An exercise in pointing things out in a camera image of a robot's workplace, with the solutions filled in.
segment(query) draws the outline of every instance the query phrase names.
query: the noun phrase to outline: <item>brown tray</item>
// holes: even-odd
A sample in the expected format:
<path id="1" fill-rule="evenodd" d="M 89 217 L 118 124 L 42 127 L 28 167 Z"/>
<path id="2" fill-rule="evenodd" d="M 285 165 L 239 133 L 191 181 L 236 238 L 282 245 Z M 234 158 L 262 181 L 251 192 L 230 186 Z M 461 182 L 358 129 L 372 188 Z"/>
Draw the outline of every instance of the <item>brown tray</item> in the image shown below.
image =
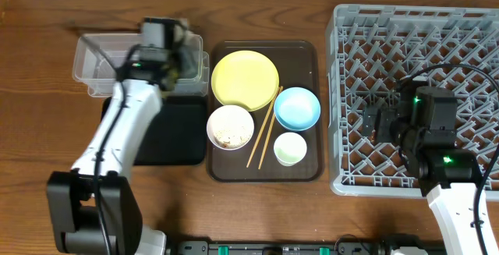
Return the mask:
<path id="1" fill-rule="evenodd" d="M 241 50 L 257 51 L 267 56 L 277 67 L 279 84 L 284 89 L 304 87 L 319 97 L 317 55 L 311 43 L 306 41 L 225 41 L 214 49 L 212 69 L 227 54 Z M 212 113 L 216 108 L 221 107 L 221 104 L 214 97 L 211 88 L 209 96 L 208 109 Z M 264 163 L 261 170 L 258 170 L 265 137 L 271 121 L 269 116 L 251 165 L 246 168 L 246 163 L 250 158 L 251 150 L 257 140 L 268 107 L 269 105 L 250 112 L 255 121 L 255 132 L 251 141 L 243 148 L 236 151 L 224 151 L 212 143 L 208 144 L 207 170 L 215 180 L 220 182 L 308 182 L 319 178 L 322 174 L 324 160 L 322 156 L 323 145 L 320 119 L 315 126 L 299 133 L 305 138 L 308 149 L 304 159 L 290 167 L 279 164 L 274 155 L 274 141 L 279 135 L 288 131 L 275 120 Z"/>

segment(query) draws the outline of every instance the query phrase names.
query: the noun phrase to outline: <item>wooden chopsticks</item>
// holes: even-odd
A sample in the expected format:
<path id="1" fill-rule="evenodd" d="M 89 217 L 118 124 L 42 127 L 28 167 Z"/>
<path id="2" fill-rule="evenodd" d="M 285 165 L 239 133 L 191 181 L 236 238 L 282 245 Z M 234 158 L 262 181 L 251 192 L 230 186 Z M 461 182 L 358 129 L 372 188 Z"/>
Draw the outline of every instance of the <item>wooden chopsticks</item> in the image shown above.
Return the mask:
<path id="1" fill-rule="evenodd" d="M 260 142 L 260 138 L 262 137 L 262 133 L 264 132 L 265 125 L 267 124 L 268 116 L 274 110 L 273 107 L 274 107 L 275 99 L 282 92 L 282 89 L 283 89 L 283 87 L 279 87 L 278 93 L 275 95 L 274 99 L 272 99 L 271 105 L 268 108 L 267 114 L 265 115 L 264 123 L 260 127 L 260 132 L 258 133 L 257 141 L 255 141 L 255 145 L 253 146 L 253 149 L 251 150 L 251 155 L 249 156 L 248 164 L 246 165 L 247 168 L 251 164 L 251 159 L 253 158 L 253 155 L 255 154 L 255 150 L 257 149 L 258 142 Z M 272 126 L 274 125 L 274 120 L 275 120 L 275 114 L 272 115 L 271 125 L 268 129 L 268 132 L 267 132 L 267 138 L 265 139 L 265 144 L 264 144 L 264 152 L 262 153 L 262 156 L 260 158 L 260 164 L 258 165 L 258 169 L 261 168 L 262 162 L 264 161 L 265 151 L 267 150 L 268 140 L 271 138 L 271 132 L 272 132 Z"/>

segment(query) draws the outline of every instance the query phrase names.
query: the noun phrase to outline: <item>bowl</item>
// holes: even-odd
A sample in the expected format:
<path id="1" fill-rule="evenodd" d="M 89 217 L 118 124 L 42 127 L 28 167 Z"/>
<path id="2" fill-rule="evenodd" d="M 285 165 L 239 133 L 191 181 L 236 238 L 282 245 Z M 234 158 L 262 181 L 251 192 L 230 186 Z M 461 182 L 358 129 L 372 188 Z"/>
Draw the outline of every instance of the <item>bowl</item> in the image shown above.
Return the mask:
<path id="1" fill-rule="evenodd" d="M 287 130 L 303 131 L 319 120 L 320 103 L 309 90 L 292 87 L 279 94 L 274 103 L 275 118 Z"/>
<path id="2" fill-rule="evenodd" d="M 255 125 L 247 110 L 239 106 L 222 106 L 208 119 L 206 132 L 213 145 L 222 150 L 237 150 L 250 140 Z"/>
<path id="3" fill-rule="evenodd" d="M 236 51 L 215 66 L 211 89 L 222 105 L 237 105 L 249 112 L 266 106 L 279 88 L 279 75 L 267 56 Z"/>
<path id="4" fill-rule="evenodd" d="M 305 157 L 305 139 L 297 133 L 283 133 L 274 142 L 274 154 L 281 165 L 295 165 Z"/>

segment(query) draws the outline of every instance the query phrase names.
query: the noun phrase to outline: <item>brown wooden surface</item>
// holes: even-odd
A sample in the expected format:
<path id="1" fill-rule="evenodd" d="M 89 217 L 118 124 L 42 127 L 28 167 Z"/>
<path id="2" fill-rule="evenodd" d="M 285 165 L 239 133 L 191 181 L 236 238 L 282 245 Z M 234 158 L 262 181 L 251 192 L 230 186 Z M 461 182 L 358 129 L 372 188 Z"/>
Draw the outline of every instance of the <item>brown wooden surface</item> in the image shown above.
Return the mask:
<path id="1" fill-rule="evenodd" d="M 101 101 L 72 79 L 76 37 L 62 24 L 186 17 L 208 52 L 223 40 L 309 41 L 327 106 L 324 32 L 340 3 L 499 8 L 499 0 L 11 0 L 0 27 L 0 253 L 56 253 L 45 183 L 52 171 L 69 170 L 99 123 Z M 327 171 L 318 182 L 248 185 L 215 182 L 205 164 L 141 167 L 132 188 L 145 223 L 177 239 L 334 242 L 345 233 L 405 232 L 441 240 L 425 200 L 338 197 Z M 499 238 L 499 204 L 488 208 Z"/>

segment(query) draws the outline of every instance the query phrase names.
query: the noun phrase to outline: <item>green clip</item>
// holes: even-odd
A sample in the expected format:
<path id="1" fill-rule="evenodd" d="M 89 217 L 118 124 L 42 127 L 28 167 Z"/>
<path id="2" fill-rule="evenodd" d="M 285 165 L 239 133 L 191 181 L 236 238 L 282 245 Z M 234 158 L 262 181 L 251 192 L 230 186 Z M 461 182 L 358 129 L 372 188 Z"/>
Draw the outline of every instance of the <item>green clip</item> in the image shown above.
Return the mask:
<path id="1" fill-rule="evenodd" d="M 218 255 L 228 255 L 228 246 L 219 246 Z"/>
<path id="2" fill-rule="evenodd" d="M 327 247 L 319 248 L 319 255 L 329 255 L 329 248 L 327 248 Z"/>

